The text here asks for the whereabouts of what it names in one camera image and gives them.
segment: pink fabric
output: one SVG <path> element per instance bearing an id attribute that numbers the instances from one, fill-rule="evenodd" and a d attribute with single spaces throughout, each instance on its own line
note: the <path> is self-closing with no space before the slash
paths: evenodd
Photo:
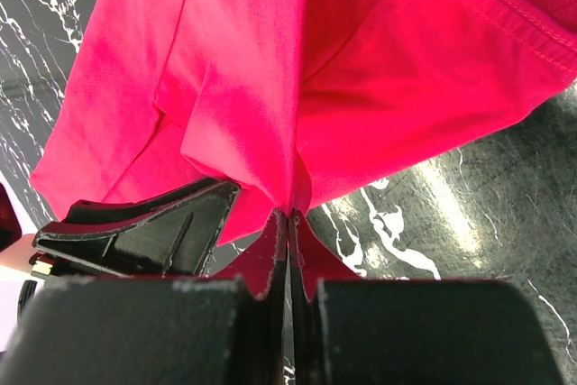
<path id="1" fill-rule="evenodd" d="M 98 0 L 32 184 L 243 185 L 223 242 L 514 124 L 577 76 L 577 0 Z"/>

